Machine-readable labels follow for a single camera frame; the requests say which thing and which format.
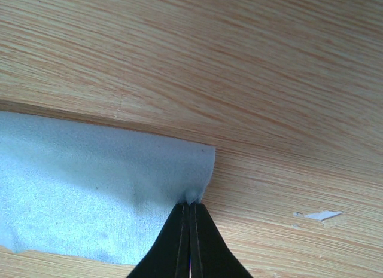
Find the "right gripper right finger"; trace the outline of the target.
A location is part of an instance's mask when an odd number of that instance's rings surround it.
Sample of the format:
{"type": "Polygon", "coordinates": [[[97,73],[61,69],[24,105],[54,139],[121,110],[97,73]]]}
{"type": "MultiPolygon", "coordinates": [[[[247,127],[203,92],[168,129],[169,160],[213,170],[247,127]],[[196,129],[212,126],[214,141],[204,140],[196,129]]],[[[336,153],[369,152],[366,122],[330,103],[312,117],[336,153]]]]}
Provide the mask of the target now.
{"type": "Polygon", "coordinates": [[[251,277],[227,247],[204,204],[190,205],[189,223],[192,277],[251,277]]]}

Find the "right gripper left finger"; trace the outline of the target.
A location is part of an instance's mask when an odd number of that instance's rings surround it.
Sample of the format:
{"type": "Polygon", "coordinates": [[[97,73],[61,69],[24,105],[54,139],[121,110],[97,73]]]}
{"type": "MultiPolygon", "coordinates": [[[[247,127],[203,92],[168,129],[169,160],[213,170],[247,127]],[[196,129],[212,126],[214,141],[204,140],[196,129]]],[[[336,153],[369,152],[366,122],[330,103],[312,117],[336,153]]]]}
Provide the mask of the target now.
{"type": "Polygon", "coordinates": [[[127,277],[189,277],[189,230],[189,205],[175,205],[154,244],[127,277]]]}

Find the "blue cleaning cloth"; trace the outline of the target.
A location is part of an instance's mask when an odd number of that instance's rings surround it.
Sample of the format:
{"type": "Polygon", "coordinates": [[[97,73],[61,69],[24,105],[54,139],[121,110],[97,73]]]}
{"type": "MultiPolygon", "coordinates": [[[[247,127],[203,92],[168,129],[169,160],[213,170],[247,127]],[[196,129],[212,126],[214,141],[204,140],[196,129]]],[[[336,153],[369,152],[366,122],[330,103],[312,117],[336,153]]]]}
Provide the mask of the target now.
{"type": "Polygon", "coordinates": [[[1,245],[135,265],[214,164],[213,146],[3,111],[1,245]]]}

